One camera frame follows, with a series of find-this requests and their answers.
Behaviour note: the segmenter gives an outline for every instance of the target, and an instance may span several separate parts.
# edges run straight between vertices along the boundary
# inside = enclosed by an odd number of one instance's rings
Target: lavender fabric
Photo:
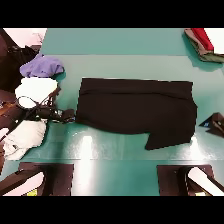
[[[20,67],[22,76],[28,78],[49,78],[63,71],[64,67],[58,59],[43,54],[37,54],[32,61]]]

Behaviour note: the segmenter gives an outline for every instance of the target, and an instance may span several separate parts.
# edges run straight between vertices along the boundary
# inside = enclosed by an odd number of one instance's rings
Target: red cloth
[[[214,51],[214,46],[209,40],[204,28],[192,28],[192,31],[194,32],[194,35],[202,43],[202,45],[204,46],[206,50]]]

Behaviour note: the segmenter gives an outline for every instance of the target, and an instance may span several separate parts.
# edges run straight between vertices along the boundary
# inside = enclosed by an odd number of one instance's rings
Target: pile of clothes
[[[26,105],[25,108],[32,108],[36,104],[40,104],[58,86],[57,81],[49,77],[63,71],[64,67],[58,59],[38,54],[33,60],[20,67],[20,73],[25,78],[21,80],[21,85],[15,89],[15,94],[0,90],[0,99],[4,101],[4,104],[0,102],[0,138],[6,136],[3,147],[5,159],[21,159],[30,148],[42,144],[46,131],[47,119],[23,120],[24,110],[15,103],[16,100],[22,97],[24,102],[20,102]],[[11,120],[14,117],[21,118],[23,121],[7,134],[11,129]]]
[[[197,51],[200,60],[218,63],[224,62],[224,54],[214,52],[213,43],[204,28],[185,28],[184,32]]]

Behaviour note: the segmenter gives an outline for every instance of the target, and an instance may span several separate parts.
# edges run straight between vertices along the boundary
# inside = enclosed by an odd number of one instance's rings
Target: teal tabletop
[[[196,131],[189,144],[147,151],[148,134],[49,122],[43,144],[6,161],[0,180],[21,161],[46,161],[75,164],[72,195],[159,195],[158,164],[211,164],[224,184],[224,140],[198,127],[212,113],[224,114],[223,66],[200,61],[182,28],[48,29],[41,52],[64,64],[55,77],[61,109],[76,109],[82,77],[192,81]]]

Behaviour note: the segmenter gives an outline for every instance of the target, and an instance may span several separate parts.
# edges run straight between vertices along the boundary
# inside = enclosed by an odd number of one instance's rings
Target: folded black cloth
[[[76,122],[122,134],[150,133],[148,150],[189,143],[197,117],[192,85],[83,78]]]

